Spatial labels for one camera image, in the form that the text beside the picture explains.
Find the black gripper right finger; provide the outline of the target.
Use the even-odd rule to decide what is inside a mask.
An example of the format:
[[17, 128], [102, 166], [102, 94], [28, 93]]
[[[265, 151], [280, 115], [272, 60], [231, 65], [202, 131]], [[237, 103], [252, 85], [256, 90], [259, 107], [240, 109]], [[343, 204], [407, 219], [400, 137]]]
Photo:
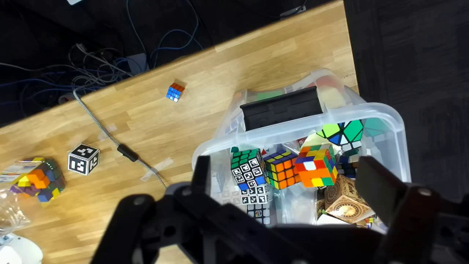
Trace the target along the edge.
[[373, 157], [359, 159], [356, 189], [390, 229], [403, 225], [401, 205], [407, 185]]

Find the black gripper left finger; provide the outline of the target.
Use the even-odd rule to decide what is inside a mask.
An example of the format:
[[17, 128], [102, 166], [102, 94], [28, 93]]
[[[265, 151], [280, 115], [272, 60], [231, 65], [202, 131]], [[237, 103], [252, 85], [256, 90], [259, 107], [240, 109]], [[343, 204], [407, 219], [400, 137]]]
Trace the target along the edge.
[[211, 185], [211, 157], [199, 156], [196, 159], [195, 170], [192, 175], [192, 188], [198, 192], [208, 192]]

